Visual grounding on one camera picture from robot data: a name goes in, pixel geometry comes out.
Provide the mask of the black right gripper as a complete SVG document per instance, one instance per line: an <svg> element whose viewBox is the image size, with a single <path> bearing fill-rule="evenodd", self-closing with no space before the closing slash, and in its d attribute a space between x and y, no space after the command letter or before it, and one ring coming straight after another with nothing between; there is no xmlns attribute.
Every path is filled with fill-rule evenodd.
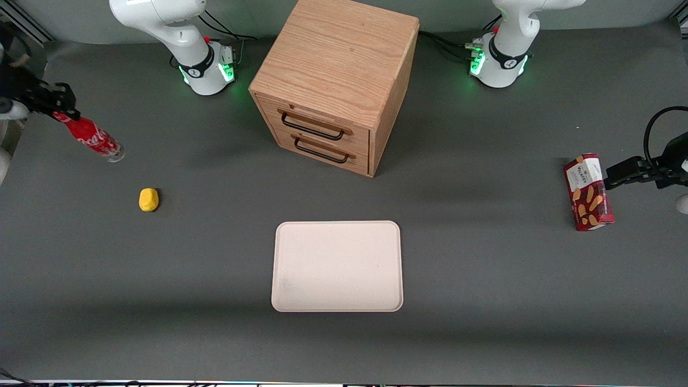
<svg viewBox="0 0 688 387"><path fill-rule="evenodd" d="M41 105L42 86L45 85L29 67L33 50L17 32L2 27L2 114L49 114ZM76 97L71 86L64 82L47 84L51 117L57 121L78 121Z"/></svg>

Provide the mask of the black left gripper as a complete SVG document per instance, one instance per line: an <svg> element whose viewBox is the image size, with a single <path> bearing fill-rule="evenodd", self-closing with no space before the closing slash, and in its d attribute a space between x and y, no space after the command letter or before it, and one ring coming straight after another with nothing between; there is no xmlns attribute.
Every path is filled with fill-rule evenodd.
<svg viewBox="0 0 688 387"><path fill-rule="evenodd" d="M650 169L646 169L643 157L632 156L611 167L607 167L607 177L604 186L607 190L633 184L646 183L651 177L655 178L657 189L665 189L673 185L687 186L687 134L681 134L670 140L661 156L650 157L649 135L644 135L643 152Z"/></svg>

